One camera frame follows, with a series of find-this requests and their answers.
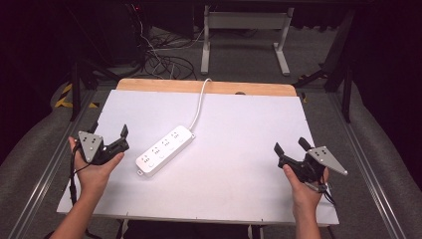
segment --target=human hand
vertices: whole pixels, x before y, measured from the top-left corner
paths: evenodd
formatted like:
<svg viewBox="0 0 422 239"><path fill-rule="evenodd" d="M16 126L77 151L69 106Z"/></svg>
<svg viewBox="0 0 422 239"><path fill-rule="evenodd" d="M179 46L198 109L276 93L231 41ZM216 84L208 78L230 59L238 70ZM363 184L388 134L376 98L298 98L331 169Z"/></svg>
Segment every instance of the human hand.
<svg viewBox="0 0 422 239"><path fill-rule="evenodd" d="M71 150L74 149L76 143L72 137L69 137ZM90 197L93 200L100 200L106 189L109 176L114 168L123 159L124 153L117 154L112 160L104 165L90 165L78 172L78 179L81 184L81 198ZM82 159L81 154L77 151L75 155L75 170L79 170L88 164Z"/></svg>
<svg viewBox="0 0 422 239"><path fill-rule="evenodd" d="M292 186L294 200L293 215L295 216L295 219L297 221L305 219L316 220L317 205L322 194L310 189L304 183L301 183L287 164L283 166L283 171ZM323 178L325 181L328 181L327 168L323 172Z"/></svg>

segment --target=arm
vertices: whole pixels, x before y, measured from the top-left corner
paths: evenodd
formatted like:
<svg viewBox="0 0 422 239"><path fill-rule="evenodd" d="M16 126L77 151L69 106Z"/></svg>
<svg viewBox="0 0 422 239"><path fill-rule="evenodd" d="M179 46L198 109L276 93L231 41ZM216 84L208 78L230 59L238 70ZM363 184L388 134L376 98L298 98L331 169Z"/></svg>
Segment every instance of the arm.
<svg viewBox="0 0 422 239"><path fill-rule="evenodd" d="M296 177L292 169L285 164L283 171L292 186L294 200L293 215L297 223L297 239L319 239L319 228L317 227L317 205L321 194L313 191ZM328 180L328 170L324 171L324 178Z"/></svg>
<svg viewBox="0 0 422 239"><path fill-rule="evenodd" d="M72 137L69 137L69 144L71 149L75 147L75 140ZM123 153L121 152L104 165L90 165L78 172L81 196L51 238L83 238L91 216L106 189L109 175L122 159ZM86 165L81 154L77 152L75 169L83 168Z"/></svg>

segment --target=forearm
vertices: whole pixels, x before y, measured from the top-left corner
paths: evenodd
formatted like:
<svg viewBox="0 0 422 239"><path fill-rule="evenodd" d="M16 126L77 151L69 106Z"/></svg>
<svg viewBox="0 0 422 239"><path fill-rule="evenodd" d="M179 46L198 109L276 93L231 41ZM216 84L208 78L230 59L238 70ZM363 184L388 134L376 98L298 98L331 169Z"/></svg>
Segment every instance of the forearm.
<svg viewBox="0 0 422 239"><path fill-rule="evenodd" d="M298 215L296 218L296 239L320 239L317 218L313 213Z"/></svg>
<svg viewBox="0 0 422 239"><path fill-rule="evenodd" d="M100 197L81 195L51 238L83 238Z"/></svg>

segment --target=white tabletop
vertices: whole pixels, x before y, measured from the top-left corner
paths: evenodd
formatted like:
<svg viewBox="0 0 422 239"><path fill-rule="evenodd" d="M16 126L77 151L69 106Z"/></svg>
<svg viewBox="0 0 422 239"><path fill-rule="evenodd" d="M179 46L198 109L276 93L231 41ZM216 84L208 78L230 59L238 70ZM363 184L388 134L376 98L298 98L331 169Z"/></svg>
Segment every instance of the white tabletop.
<svg viewBox="0 0 422 239"><path fill-rule="evenodd" d="M276 142L302 160L302 136L314 145L296 97L206 94L193 129L196 138L153 177L139 176L135 160L178 125L190 126L199 100L194 93L111 91L96 134L105 144L128 128L130 149L112 173L94 215L114 218L294 223L291 187L277 167ZM58 212L72 207L67 190ZM338 224L322 198L319 225Z"/></svg>

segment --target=power strip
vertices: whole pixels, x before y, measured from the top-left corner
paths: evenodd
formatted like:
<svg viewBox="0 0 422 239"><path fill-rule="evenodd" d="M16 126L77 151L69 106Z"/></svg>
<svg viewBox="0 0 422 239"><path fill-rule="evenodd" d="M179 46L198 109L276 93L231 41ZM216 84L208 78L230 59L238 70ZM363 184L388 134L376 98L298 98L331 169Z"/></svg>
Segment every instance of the power strip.
<svg viewBox="0 0 422 239"><path fill-rule="evenodd" d="M182 125L177 126L136 159L136 165L139 167L138 174L147 177L153 176L183 148L189 145L194 138L195 135L189 129Z"/></svg>

